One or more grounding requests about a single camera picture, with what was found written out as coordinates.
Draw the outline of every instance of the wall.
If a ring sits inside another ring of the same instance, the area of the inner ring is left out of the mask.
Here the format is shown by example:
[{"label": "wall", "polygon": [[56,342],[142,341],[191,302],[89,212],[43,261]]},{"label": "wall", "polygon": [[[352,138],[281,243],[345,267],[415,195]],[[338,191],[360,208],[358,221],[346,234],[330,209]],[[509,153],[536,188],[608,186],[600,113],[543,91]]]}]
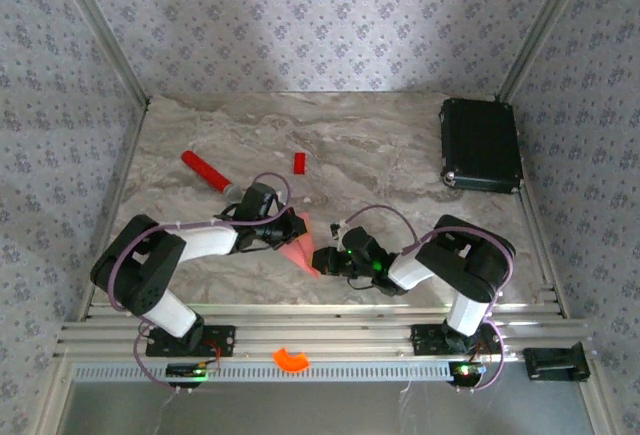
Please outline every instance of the wall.
[{"label": "wall", "polygon": [[572,315],[640,433],[640,0],[569,0],[513,101]]},{"label": "wall", "polygon": [[150,95],[498,90],[543,0],[98,0]]},{"label": "wall", "polygon": [[139,109],[72,0],[0,0],[0,433],[24,433]]}]

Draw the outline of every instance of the black case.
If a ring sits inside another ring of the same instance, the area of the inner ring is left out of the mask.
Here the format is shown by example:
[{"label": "black case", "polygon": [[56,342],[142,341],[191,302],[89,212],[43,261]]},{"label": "black case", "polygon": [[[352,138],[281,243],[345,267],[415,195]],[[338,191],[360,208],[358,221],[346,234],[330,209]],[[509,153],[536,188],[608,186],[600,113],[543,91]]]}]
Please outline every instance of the black case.
[{"label": "black case", "polygon": [[515,193],[523,183],[510,105],[450,98],[440,110],[442,178],[469,190]]}]

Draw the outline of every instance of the marble tabletop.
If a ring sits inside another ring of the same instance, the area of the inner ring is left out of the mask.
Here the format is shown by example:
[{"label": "marble tabletop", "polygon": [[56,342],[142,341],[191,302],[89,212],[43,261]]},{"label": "marble tabletop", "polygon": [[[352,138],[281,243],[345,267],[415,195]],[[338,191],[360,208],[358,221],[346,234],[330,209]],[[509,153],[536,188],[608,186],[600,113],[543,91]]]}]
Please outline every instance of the marble tabletop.
[{"label": "marble tabletop", "polygon": [[[220,213],[224,197],[180,159],[191,149],[243,187],[263,171],[286,176],[293,207],[310,214],[316,248],[335,243],[330,223],[373,203],[400,210],[419,234],[446,213],[493,231],[517,250],[515,274],[501,301],[531,303],[541,277],[516,197],[454,190],[441,181],[437,115],[446,98],[426,93],[230,94],[197,106],[153,99],[113,233],[139,213],[159,222],[207,220]],[[295,152],[307,154],[305,175],[292,174]],[[277,180],[272,185],[282,189]],[[407,228],[391,213],[371,210],[356,221],[387,250],[411,242]],[[225,304],[433,307],[450,303],[453,296],[436,277],[403,297],[355,291],[344,279],[313,278],[270,250],[183,263],[170,288],[186,302]],[[106,296],[97,290],[94,300],[106,301]]]}]

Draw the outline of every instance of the black bracket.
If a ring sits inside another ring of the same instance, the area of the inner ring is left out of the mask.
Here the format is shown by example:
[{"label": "black bracket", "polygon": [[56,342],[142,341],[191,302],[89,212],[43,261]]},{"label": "black bracket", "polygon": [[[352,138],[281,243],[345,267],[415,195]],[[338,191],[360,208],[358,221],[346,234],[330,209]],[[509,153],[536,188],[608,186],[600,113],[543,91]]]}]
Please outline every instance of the black bracket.
[{"label": "black bracket", "polygon": [[582,342],[571,348],[525,348],[522,354],[530,380],[584,382],[591,376]]},{"label": "black bracket", "polygon": [[149,332],[147,357],[196,357],[216,358],[216,350],[221,357],[233,356],[236,343],[236,327],[233,325],[205,325],[201,343],[191,350],[187,345],[160,328]]},{"label": "black bracket", "polygon": [[494,335],[493,328],[489,325],[481,325],[470,337],[448,328],[446,322],[411,326],[411,343],[416,356],[472,355],[480,342],[485,345],[482,355],[500,354],[500,345],[493,340]]}]

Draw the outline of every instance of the floor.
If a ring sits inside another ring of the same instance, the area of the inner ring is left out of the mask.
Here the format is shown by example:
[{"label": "floor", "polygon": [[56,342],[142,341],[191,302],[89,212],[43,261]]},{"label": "floor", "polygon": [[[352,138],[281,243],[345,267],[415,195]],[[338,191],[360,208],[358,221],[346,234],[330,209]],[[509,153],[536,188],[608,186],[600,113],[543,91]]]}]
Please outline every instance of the floor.
[{"label": "floor", "polygon": [[[441,181],[438,113],[445,98],[417,93],[249,94],[208,100],[206,106],[213,111],[154,99],[115,231],[138,213],[157,221],[189,222],[222,211],[224,197],[180,159],[184,150],[192,149],[241,186],[249,185],[260,172],[285,175],[293,188],[294,208],[310,214],[317,247],[335,243],[330,238],[331,223],[372,203],[396,207],[419,234],[446,213],[496,232],[517,250],[516,273],[502,300],[530,303],[540,275],[516,198],[453,190]],[[308,154],[305,175],[291,174],[297,151]],[[398,251],[411,238],[394,217],[375,211],[359,221],[382,246]],[[273,251],[190,261],[178,268],[170,287],[192,303],[430,307],[449,303],[453,297],[452,290],[435,277],[404,297],[355,291],[345,280],[313,278]],[[106,301],[106,295],[97,291],[95,301]]]}]

